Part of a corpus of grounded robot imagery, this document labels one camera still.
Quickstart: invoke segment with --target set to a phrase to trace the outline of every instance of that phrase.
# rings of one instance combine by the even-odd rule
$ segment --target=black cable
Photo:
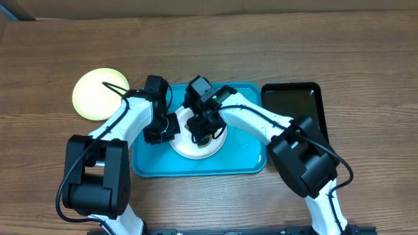
[[[62,192],[63,192],[63,186],[67,182],[67,180],[68,180],[69,176],[71,175],[71,173],[74,171],[76,165],[89,153],[89,151],[93,147],[95,147],[97,145],[97,143],[99,143],[99,141],[100,141],[100,139],[102,137],[104,137],[106,134],[108,134],[112,130],[112,128],[115,127],[116,124],[118,124],[120,120],[122,120],[122,118],[126,115],[126,113],[129,110],[129,101],[119,91],[116,91],[113,87],[116,87],[116,88],[121,89],[123,91],[127,91],[126,89],[124,89],[122,87],[118,87],[118,86],[116,86],[114,84],[110,84],[108,82],[103,82],[103,85],[105,87],[107,87],[108,89],[110,89],[111,91],[113,91],[114,93],[116,93],[116,94],[118,94],[118,95],[120,95],[122,97],[122,99],[126,103],[125,110],[123,111],[123,113],[112,124],[110,124],[108,127],[106,127],[106,130],[105,131],[103,131],[95,140],[93,140],[93,142],[82,152],[82,154],[77,158],[77,160],[71,166],[70,170],[68,171],[67,175],[63,178],[63,181],[61,182],[61,185],[58,188],[55,206],[56,206],[57,214],[59,215],[59,217],[62,220],[66,221],[66,222],[70,222],[70,223],[98,222],[100,224],[100,226],[104,226],[105,229],[111,235],[115,235],[114,232],[113,232],[113,230],[106,223],[106,221],[103,221],[102,219],[98,219],[98,218],[85,218],[85,219],[72,219],[72,218],[68,218],[67,216],[65,216],[63,214],[63,212],[61,211],[61,208],[60,208],[60,202],[61,202],[61,195],[62,195]]]
[[[221,134],[225,131],[225,128],[226,128],[226,127],[222,127],[221,132],[220,132],[219,134],[217,134],[217,136],[216,136],[216,137],[212,134],[212,138],[213,138],[214,140],[218,139],[218,138],[221,136]]]
[[[171,98],[170,98],[169,105],[167,105],[167,111],[169,111],[169,109],[171,107],[171,102],[172,102],[172,89],[171,89],[171,86],[170,85],[169,85],[169,89],[170,89]]]
[[[118,88],[118,89],[121,89],[122,91],[124,91],[124,92],[126,92],[126,91],[128,91],[128,90],[126,90],[125,88],[123,88],[123,87],[120,87],[120,86],[117,86],[117,85],[114,85],[114,84],[111,84],[111,83],[108,83],[108,82],[102,82],[102,84],[105,86],[105,87],[107,87],[107,88],[109,88],[109,89],[111,89],[112,91],[115,91],[114,89],[112,89],[111,87],[115,87],[115,88]]]
[[[284,127],[283,125],[280,125],[279,123],[277,123],[276,121],[273,121],[273,120],[271,120],[269,117],[267,117],[267,116],[265,116],[264,114],[262,114],[262,113],[260,113],[259,111],[257,111],[257,110],[255,110],[255,109],[253,109],[253,108],[251,108],[251,107],[248,107],[248,106],[245,106],[245,105],[228,105],[228,106],[222,106],[222,107],[220,107],[220,108],[218,108],[218,109],[216,109],[216,110],[213,110],[213,111],[211,111],[207,116],[205,116],[204,118],[202,118],[200,121],[199,121],[199,124],[201,124],[205,119],[207,119],[208,117],[210,117],[211,115],[213,115],[214,113],[216,113],[216,112],[218,112],[218,111],[220,111],[220,110],[225,110],[225,109],[229,109],[229,108],[241,108],[241,109],[246,109],[246,110],[249,110],[249,111],[251,111],[251,112],[253,112],[253,113],[255,113],[255,114],[257,114],[258,116],[260,116],[260,117],[262,117],[263,119],[265,119],[266,121],[268,121],[268,122],[270,122],[271,124],[273,124],[275,127],[278,127],[278,128],[281,128],[281,129],[283,129],[283,130],[285,130],[285,131],[293,131],[293,130],[291,130],[291,129],[289,129],[289,128],[287,128],[287,127]],[[328,193],[328,199],[329,199],[329,202],[330,202],[330,205],[331,205],[331,209],[332,209],[332,213],[334,214],[334,218],[335,218],[335,222],[337,223],[337,225],[338,225],[338,228],[340,229],[340,231],[341,231],[341,234],[345,234],[345,232],[343,231],[343,228],[341,227],[341,222],[340,222],[340,220],[338,219],[338,216],[337,216],[337,213],[336,213],[336,210],[335,210],[335,206],[334,206],[334,202],[332,201],[332,194],[333,194],[333,192],[335,191],[335,190],[337,190],[337,189],[340,189],[340,188],[342,188],[342,187],[344,187],[344,186],[346,186],[346,185],[348,185],[349,183],[351,183],[352,181],[353,181],[353,178],[354,178],[354,173],[353,173],[353,169],[351,169],[351,167],[348,165],[348,163],[344,160],[344,159],[342,159],[340,156],[338,156],[336,153],[334,153],[333,151],[331,151],[331,150],[329,150],[329,149],[327,149],[326,147],[324,147],[324,146],[322,146],[321,144],[318,144],[317,142],[315,142],[315,141],[313,141],[313,140],[311,140],[311,139],[309,139],[308,137],[306,137],[306,136],[304,136],[304,135],[302,135],[302,134],[300,134],[299,132],[297,132],[297,131],[293,131],[293,134],[294,135],[296,135],[297,136],[297,138],[299,138],[299,139],[301,139],[301,140],[304,140],[304,141],[306,141],[306,142],[308,142],[309,144],[312,144],[312,145],[315,145],[315,146],[317,146],[317,147],[319,147],[319,148],[321,148],[322,150],[324,150],[325,152],[327,152],[329,155],[331,155],[331,156],[333,156],[333,157],[335,157],[336,159],[338,159],[346,168],[347,168],[347,170],[348,170],[348,172],[349,172],[349,178],[348,178],[348,180],[346,180],[345,182],[343,182],[343,183],[341,183],[341,184],[339,184],[339,185],[337,185],[336,187],[333,187],[330,191],[329,191],[329,193]]]

